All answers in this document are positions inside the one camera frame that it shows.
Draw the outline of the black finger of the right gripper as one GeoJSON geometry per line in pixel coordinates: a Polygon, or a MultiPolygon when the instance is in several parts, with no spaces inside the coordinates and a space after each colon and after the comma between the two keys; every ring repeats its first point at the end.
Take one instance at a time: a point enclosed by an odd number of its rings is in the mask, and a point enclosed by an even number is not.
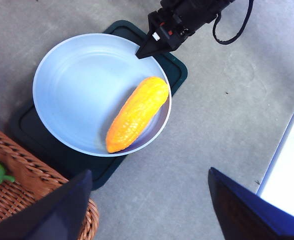
{"type": "Polygon", "coordinates": [[[157,33],[155,30],[149,30],[143,43],[140,45],[136,52],[138,59],[152,57],[155,55],[168,53],[173,50],[171,43],[171,37],[174,32],[172,30],[160,31],[157,33]]]}

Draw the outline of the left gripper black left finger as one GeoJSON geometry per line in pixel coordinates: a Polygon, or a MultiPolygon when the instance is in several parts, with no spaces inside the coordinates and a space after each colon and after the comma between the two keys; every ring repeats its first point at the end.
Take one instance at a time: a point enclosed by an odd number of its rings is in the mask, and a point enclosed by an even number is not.
{"type": "Polygon", "coordinates": [[[88,207],[92,172],[84,170],[0,223],[0,240],[76,240],[88,207]]]}

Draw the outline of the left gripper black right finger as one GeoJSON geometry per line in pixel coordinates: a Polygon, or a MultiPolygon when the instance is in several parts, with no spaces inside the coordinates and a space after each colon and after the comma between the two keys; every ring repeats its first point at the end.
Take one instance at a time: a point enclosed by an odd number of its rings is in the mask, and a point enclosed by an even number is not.
{"type": "Polygon", "coordinates": [[[294,216],[219,170],[208,171],[212,205],[226,240],[294,240],[294,216]]]}

